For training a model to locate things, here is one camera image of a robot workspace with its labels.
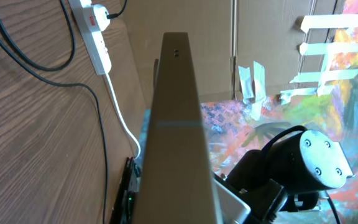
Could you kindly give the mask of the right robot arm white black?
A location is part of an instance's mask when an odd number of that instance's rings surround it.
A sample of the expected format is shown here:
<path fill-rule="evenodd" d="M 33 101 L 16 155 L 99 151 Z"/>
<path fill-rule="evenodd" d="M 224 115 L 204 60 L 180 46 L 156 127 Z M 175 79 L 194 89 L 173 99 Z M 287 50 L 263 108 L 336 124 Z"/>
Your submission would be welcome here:
<path fill-rule="evenodd" d="M 246 152 L 226 177 L 214 176 L 225 223 L 273 223 L 278 212 L 310 212 L 324 198 L 341 220 L 328 190 L 354 173 L 339 142 L 294 126 L 261 150 Z"/>

